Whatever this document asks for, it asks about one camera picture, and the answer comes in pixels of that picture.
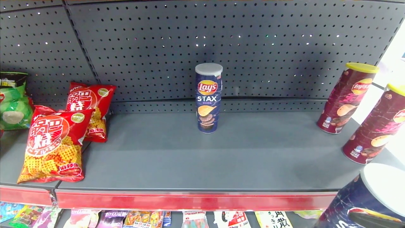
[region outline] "lay's logo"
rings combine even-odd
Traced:
[[[405,121],[405,109],[402,109],[394,116],[394,122],[402,123]]]
[[[373,82],[372,78],[360,80],[353,85],[352,92],[356,95],[361,95],[367,92],[372,82]]]
[[[202,95],[212,95],[217,91],[218,83],[211,80],[202,80],[199,82],[197,89]]]

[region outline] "gray plastic lid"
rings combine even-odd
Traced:
[[[196,73],[201,75],[220,75],[222,73],[223,67],[216,63],[202,63],[196,66]]]
[[[405,217],[405,172],[384,164],[371,163],[360,171],[367,189],[384,206]]]

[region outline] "snack bag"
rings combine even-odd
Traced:
[[[121,228],[128,211],[105,211],[97,228]]]
[[[22,204],[0,202],[0,223],[14,218],[23,207]]]
[[[172,225],[172,213],[171,211],[165,211],[163,213],[163,226],[171,226]]]
[[[43,209],[42,206],[24,205],[9,225],[15,228],[33,228]]]
[[[214,211],[214,223],[218,228],[251,228],[243,211]]]
[[[91,218],[92,211],[89,209],[72,209],[63,228],[88,228]]]
[[[293,228],[285,211],[255,211],[260,228],[289,227]]]
[[[125,228],[162,228],[163,211],[130,211],[124,222]]]
[[[83,180],[81,147],[93,110],[56,112],[35,107],[17,183]]]
[[[56,206],[45,207],[33,228],[54,228],[60,211]]]
[[[205,211],[183,211],[181,228],[209,228]]]
[[[27,75],[0,72],[0,128],[5,131],[30,127],[33,108],[25,92]]]
[[[88,228],[96,228],[97,223],[98,223],[98,214],[100,213],[101,210],[92,210],[92,217],[90,218],[90,224]]]
[[[105,115],[113,99],[116,86],[92,85],[71,82],[66,110],[95,109],[87,129],[85,141],[106,142]]]

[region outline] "blue chip can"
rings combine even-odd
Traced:
[[[213,133],[218,126],[222,91],[222,66],[203,63],[196,66],[196,108],[198,129]]]
[[[405,221],[405,206],[402,204],[405,202],[405,187],[402,183],[395,183],[400,180],[387,178],[390,175],[396,178],[402,176],[402,180],[405,178],[405,172],[394,167],[378,163],[367,165],[360,175],[339,190],[316,222],[315,228],[368,227],[352,221],[349,216],[351,213],[367,214],[395,222]],[[395,185],[402,187],[391,191]]]

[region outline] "pegboard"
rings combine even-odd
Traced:
[[[74,4],[75,28],[115,101],[194,96],[194,67],[224,66],[224,97],[329,96],[346,62],[377,64],[405,4],[141,1]]]
[[[1,70],[29,73],[35,102],[65,101],[72,80],[97,83],[62,6],[2,12],[0,28]]]
[[[24,10],[30,8],[47,7],[62,5],[62,0],[46,0],[46,1],[15,1],[1,0],[0,12]]]
[[[223,99],[221,112],[319,112],[325,106],[321,99]],[[141,101],[113,102],[114,114],[195,112],[196,102]]]

